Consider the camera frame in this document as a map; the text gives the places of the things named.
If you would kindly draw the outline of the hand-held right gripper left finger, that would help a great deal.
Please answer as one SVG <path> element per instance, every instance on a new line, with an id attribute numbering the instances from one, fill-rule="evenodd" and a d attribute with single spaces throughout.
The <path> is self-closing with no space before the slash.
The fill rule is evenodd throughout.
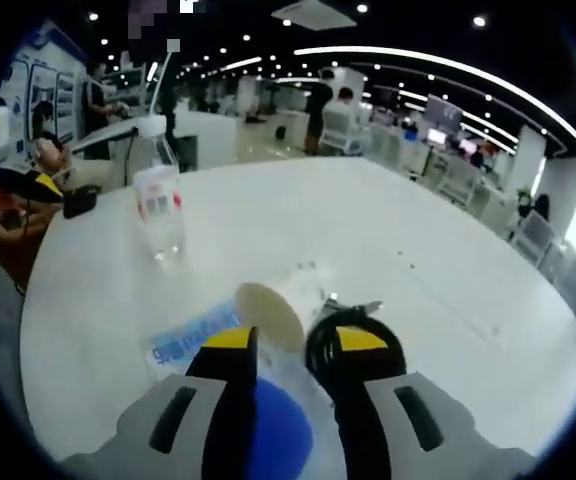
<path id="1" fill-rule="evenodd" d="M 244 479 L 256 387 L 256 328 L 223 330 L 185 374 L 169 375 L 132 403 L 98 450 L 62 466 L 72 479 Z"/>

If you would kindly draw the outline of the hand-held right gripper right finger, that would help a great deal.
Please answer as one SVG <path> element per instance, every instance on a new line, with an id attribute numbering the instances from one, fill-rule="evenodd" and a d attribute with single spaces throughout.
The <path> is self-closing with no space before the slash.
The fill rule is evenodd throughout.
<path id="1" fill-rule="evenodd" d="M 319 326 L 312 373 L 333 401 L 350 479 L 524 479 L 534 466 L 525 451 L 486 440 L 431 380 L 406 372 L 393 335 Z"/>

